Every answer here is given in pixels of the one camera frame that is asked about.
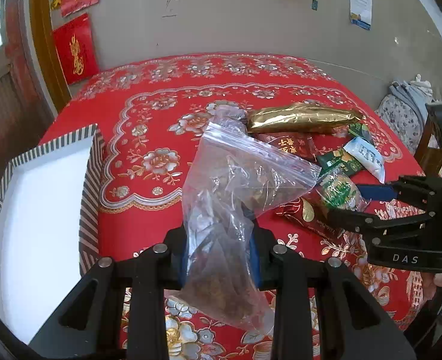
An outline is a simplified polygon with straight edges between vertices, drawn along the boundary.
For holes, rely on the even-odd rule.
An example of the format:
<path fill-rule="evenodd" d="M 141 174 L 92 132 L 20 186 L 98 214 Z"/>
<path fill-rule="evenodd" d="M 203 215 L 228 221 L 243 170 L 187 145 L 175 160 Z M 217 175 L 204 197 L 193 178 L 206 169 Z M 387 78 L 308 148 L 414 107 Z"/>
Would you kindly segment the green cookie packet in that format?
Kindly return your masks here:
<path fill-rule="evenodd" d="M 326 172 L 319 179 L 316 192 L 328 209 L 364 212 L 370 203 L 339 168 Z"/>

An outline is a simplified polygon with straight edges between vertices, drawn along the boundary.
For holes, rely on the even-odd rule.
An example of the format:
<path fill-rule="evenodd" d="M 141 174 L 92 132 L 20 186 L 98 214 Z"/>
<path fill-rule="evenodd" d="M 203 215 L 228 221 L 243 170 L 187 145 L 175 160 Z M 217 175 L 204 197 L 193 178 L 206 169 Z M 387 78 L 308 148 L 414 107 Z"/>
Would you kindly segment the clear zip bag of nuts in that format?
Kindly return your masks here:
<path fill-rule="evenodd" d="M 178 298 L 222 323 L 268 334 L 274 312 L 248 261 L 254 220 L 310 192 L 320 172 L 209 121 L 183 185 L 187 270 Z"/>

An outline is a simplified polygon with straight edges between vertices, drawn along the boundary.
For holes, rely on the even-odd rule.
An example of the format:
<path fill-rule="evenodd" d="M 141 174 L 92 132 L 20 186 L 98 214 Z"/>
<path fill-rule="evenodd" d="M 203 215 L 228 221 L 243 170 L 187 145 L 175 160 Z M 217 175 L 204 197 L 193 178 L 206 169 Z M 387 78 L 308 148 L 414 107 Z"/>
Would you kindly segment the brown wooden chair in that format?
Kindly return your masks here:
<path fill-rule="evenodd" d="M 437 138 L 436 129 L 431 119 L 427 118 L 423 135 L 414 154 L 416 162 L 421 166 L 426 176 L 438 176 L 442 168 L 442 149 L 429 145 L 432 137 Z"/>

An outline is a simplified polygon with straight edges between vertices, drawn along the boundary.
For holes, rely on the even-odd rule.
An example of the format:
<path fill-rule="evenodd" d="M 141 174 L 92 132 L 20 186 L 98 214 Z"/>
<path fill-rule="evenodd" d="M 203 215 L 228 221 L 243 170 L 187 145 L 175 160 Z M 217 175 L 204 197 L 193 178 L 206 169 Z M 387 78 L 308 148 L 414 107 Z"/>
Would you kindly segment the red gold chocolate wrapper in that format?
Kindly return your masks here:
<path fill-rule="evenodd" d="M 299 197 L 292 202 L 280 205 L 275 209 L 275 213 L 330 241 L 340 239 L 344 233 L 343 229 L 335 228 L 327 223 L 323 208 L 310 198 Z"/>

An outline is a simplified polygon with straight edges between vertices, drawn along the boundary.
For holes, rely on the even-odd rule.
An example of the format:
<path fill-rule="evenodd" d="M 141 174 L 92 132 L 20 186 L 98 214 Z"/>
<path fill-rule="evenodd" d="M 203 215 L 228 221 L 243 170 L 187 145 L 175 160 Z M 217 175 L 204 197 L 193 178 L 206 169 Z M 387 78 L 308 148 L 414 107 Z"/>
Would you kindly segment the white blue snack packet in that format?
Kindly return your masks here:
<path fill-rule="evenodd" d="M 371 143 L 356 136 L 344 145 L 344 150 L 358 160 L 381 184 L 385 182 L 383 157 Z"/>

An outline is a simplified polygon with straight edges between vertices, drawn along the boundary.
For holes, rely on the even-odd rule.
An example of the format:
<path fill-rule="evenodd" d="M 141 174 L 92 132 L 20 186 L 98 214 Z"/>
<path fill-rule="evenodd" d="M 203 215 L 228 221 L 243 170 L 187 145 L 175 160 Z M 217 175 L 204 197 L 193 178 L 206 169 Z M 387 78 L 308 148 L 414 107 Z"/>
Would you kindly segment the dark green cracker packet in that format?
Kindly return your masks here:
<path fill-rule="evenodd" d="M 339 133 L 344 137 L 361 137 L 371 144 L 374 143 L 369 128 L 362 123 L 354 123 L 344 126 Z M 321 166 L 323 172 L 338 167 L 347 174 L 347 176 L 354 176 L 358 172 L 364 170 L 364 166 L 360 164 L 355 157 L 347 153 L 343 145 L 337 149 L 327 151 L 325 154 L 318 154 L 316 158 L 318 165 Z"/>

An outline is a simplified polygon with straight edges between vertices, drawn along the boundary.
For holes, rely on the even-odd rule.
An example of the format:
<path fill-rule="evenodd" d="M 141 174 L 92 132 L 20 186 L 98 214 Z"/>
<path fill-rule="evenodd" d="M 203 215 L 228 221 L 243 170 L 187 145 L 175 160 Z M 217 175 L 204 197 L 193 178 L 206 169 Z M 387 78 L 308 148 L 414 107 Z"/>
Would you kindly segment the floral grey bedding pile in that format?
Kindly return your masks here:
<path fill-rule="evenodd" d="M 393 81 L 375 110 L 412 155 L 418 149 L 428 118 L 426 105 L 432 100 L 431 83 L 417 74 L 409 82 Z"/>

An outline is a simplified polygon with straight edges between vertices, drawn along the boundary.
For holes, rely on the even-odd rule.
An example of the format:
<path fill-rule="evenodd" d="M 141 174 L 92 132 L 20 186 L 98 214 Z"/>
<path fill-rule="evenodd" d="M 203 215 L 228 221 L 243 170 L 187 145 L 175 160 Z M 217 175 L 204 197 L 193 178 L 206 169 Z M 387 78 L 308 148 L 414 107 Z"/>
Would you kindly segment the striped white storage box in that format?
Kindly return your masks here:
<path fill-rule="evenodd" d="M 104 139 L 91 124 L 17 155 L 0 181 L 0 320 L 28 344 L 99 258 Z"/>

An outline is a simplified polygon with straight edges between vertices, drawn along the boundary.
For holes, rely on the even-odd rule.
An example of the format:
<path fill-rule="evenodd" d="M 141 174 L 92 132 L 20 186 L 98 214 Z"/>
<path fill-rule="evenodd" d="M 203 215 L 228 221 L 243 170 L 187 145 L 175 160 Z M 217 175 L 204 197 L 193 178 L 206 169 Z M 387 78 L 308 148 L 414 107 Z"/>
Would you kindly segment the dark red snack packet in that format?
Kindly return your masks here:
<path fill-rule="evenodd" d="M 318 149 L 310 133 L 260 133 L 255 137 L 286 153 L 316 162 Z"/>

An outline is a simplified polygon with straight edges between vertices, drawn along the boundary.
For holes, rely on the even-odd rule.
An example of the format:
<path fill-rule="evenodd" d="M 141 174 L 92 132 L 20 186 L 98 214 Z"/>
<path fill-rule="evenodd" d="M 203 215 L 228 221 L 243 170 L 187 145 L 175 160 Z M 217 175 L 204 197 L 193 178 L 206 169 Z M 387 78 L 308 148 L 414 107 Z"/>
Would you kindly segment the gold foil snack bag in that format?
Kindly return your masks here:
<path fill-rule="evenodd" d="M 250 111 L 246 125 L 250 133 L 330 133 L 335 128 L 361 122 L 362 117 L 357 110 L 295 102 Z"/>

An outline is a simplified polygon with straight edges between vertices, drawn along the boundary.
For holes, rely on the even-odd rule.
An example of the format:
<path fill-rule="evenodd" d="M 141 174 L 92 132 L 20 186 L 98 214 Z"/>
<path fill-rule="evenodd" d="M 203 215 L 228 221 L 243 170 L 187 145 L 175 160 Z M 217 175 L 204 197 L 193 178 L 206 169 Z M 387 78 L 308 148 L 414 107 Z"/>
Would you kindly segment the clear bag of red dates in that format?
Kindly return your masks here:
<path fill-rule="evenodd" d="M 247 134 L 247 113 L 235 106 L 223 106 L 214 111 L 212 122 L 232 132 Z"/>

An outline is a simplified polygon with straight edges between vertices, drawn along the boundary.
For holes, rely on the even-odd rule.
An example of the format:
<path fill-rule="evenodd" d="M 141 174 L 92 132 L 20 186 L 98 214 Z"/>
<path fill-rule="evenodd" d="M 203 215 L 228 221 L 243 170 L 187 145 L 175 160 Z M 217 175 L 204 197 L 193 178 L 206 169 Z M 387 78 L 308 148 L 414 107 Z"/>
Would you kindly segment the red floral tablecloth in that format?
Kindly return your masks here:
<path fill-rule="evenodd" d="M 353 92 L 302 58 L 208 54 L 161 58 L 101 72 L 45 134 L 50 141 L 97 124 L 107 142 L 98 216 L 100 253 L 125 260 L 182 222 L 184 180 L 206 125 L 221 108 L 256 110 L 293 102 L 358 109 L 384 157 L 386 180 L 422 175 L 414 156 Z M 426 301 L 420 273 L 366 261 L 360 236 L 328 241 L 270 211 L 259 218 L 279 244 L 309 259 L 337 257 L 405 330 Z M 269 359 L 271 336 L 242 331 L 165 300 L 170 359 Z"/>

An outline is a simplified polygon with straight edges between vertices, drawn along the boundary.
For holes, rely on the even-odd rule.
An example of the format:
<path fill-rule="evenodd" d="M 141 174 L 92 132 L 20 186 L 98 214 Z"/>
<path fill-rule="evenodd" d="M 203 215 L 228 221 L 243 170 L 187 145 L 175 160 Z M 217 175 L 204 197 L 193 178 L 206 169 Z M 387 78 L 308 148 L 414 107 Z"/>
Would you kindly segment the red gold wall poster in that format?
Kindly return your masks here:
<path fill-rule="evenodd" d="M 53 30 L 53 41 L 68 86 L 100 71 L 87 13 Z"/>

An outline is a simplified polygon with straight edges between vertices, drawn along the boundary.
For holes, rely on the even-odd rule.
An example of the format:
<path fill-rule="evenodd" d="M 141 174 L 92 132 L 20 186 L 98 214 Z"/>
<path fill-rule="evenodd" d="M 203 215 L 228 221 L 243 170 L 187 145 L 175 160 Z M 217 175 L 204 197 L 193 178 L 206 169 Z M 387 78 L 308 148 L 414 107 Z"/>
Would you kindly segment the brown wooden door frame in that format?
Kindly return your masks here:
<path fill-rule="evenodd" d="M 71 95 L 53 41 L 51 0 L 29 0 L 29 3 L 35 56 L 47 90 L 45 98 L 53 108 L 53 114 L 58 115 L 70 102 Z"/>

